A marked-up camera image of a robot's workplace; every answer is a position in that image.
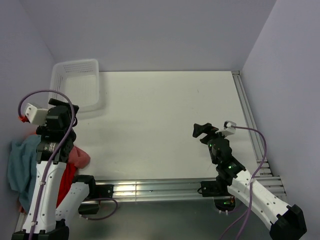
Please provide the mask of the red t shirt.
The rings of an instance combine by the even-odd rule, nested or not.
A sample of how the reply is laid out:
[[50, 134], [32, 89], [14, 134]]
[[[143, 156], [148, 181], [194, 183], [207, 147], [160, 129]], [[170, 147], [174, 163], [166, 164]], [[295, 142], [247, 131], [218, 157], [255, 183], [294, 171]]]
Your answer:
[[59, 191], [58, 191], [58, 197], [56, 202], [56, 207], [60, 205], [60, 203], [63, 201], [65, 196], [68, 194], [71, 185], [73, 183], [73, 179], [75, 177], [75, 174], [77, 173], [77, 168], [73, 163], [67, 163], [66, 168], [64, 170], [64, 173], [62, 175]]

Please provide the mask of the blue grey t shirt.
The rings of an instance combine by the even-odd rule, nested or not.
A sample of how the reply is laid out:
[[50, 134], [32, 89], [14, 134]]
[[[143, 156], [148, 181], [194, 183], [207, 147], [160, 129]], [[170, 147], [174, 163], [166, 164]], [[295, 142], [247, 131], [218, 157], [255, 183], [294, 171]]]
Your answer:
[[7, 179], [11, 190], [18, 193], [22, 208], [29, 212], [37, 178], [37, 146], [41, 137], [29, 135], [24, 140], [11, 142], [7, 164]]

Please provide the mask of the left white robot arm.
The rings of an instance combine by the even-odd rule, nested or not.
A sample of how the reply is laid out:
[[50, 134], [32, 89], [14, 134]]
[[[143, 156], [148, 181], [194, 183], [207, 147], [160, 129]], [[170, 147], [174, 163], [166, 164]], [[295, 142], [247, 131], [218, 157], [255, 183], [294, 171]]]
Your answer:
[[41, 142], [36, 148], [36, 182], [32, 202], [20, 231], [12, 234], [13, 240], [67, 240], [70, 221], [82, 202], [96, 197], [98, 188], [92, 175], [76, 175], [71, 187], [57, 204], [59, 189], [69, 154], [74, 147], [75, 116], [79, 110], [72, 105], [51, 98], [50, 109], [29, 105], [27, 120], [38, 124], [36, 132]]

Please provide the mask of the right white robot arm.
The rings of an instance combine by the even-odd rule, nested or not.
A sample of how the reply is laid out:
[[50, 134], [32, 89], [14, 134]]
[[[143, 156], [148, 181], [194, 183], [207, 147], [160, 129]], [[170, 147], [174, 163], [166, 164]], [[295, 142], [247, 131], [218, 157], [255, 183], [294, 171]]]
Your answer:
[[254, 213], [265, 224], [273, 240], [299, 240], [307, 232], [302, 209], [276, 197], [256, 180], [259, 168], [250, 173], [233, 156], [227, 137], [235, 134], [237, 129], [239, 126], [232, 121], [225, 121], [223, 129], [210, 123], [193, 125], [193, 138], [205, 135], [200, 142], [207, 146], [211, 162], [218, 173], [211, 186], [201, 186], [199, 194], [203, 197], [229, 194], [247, 206], [247, 210], [238, 218], [243, 223], [237, 239], [240, 238], [250, 214]]

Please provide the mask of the white plastic perforated basket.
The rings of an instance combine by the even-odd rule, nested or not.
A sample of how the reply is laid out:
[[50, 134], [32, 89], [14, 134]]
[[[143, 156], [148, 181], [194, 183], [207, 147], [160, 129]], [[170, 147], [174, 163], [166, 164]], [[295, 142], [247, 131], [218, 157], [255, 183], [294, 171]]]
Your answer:
[[53, 66], [50, 89], [63, 93], [79, 106], [79, 112], [91, 112], [100, 104], [99, 63], [96, 59], [72, 60]]

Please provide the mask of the pink t shirt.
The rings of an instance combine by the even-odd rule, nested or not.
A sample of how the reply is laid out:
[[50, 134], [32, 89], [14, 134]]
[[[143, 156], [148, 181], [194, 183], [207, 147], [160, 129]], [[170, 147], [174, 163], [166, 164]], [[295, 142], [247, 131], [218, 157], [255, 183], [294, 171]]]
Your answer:
[[84, 169], [91, 161], [91, 157], [82, 149], [74, 146], [69, 153], [68, 163], [78, 169]]

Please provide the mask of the aluminium front rail frame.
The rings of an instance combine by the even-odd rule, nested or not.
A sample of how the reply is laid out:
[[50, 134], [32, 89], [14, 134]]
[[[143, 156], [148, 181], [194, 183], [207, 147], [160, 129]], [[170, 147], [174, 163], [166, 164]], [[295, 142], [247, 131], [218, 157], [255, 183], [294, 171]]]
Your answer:
[[[118, 203], [196, 201], [213, 199], [218, 202], [230, 202], [228, 195], [202, 197], [197, 190], [201, 181], [213, 181], [213, 178], [163, 179], [163, 180], [97, 180], [96, 186], [102, 193], [112, 197]], [[287, 202], [287, 194], [279, 176], [265, 175], [258, 180], [277, 198]], [[98, 201], [88, 201], [81, 205], [81, 210], [98, 207]]]

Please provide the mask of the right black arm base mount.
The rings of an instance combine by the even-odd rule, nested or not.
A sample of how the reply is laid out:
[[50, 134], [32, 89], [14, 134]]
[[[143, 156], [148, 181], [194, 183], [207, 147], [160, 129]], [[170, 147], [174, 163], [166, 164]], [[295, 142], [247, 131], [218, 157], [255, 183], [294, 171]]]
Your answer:
[[220, 181], [201, 181], [197, 192], [204, 198], [213, 198], [218, 210], [232, 211], [236, 207], [235, 197], [228, 193], [227, 186]]

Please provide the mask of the aluminium right side rail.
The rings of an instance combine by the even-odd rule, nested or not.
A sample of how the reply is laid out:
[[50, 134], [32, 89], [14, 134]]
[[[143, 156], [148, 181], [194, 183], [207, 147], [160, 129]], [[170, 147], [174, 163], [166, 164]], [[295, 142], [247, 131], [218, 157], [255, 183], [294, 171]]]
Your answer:
[[[232, 71], [231, 72], [233, 80], [234, 80], [234, 84], [237, 90], [237, 94], [239, 96], [239, 100], [240, 100], [240, 104], [242, 107], [242, 111], [244, 114], [244, 118], [245, 118], [245, 122], [246, 122], [246, 126], [249, 128], [253, 128], [256, 129], [256, 123], [253, 117], [253, 113], [251, 111], [250, 108], [250, 104], [241, 80], [241, 75], [240, 75], [240, 71]], [[264, 153], [264, 145], [263, 145], [263, 141], [261, 140], [261, 137], [258, 133], [254, 132], [254, 131], [249, 131], [249, 136], [250, 136], [250, 140], [251, 140], [251, 144], [255, 153], [255, 157], [256, 157], [256, 161], [257, 164], [259, 165], [262, 157], [263, 157], [263, 153]], [[261, 177], [272, 177], [272, 171], [270, 169], [270, 165], [268, 163], [267, 160], [264, 161], [263, 166], [261, 167], [261, 169], [259, 170], [259, 174]]]

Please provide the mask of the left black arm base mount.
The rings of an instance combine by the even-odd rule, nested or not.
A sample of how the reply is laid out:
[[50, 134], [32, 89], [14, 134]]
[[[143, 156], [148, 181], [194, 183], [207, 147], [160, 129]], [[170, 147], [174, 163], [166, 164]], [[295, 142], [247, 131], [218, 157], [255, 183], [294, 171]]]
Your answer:
[[112, 198], [114, 192], [113, 184], [98, 184], [95, 187], [95, 192], [93, 195], [87, 197], [78, 208], [78, 213], [80, 215], [95, 215], [98, 213], [101, 207], [101, 201], [96, 201], [93, 199], [98, 198]]

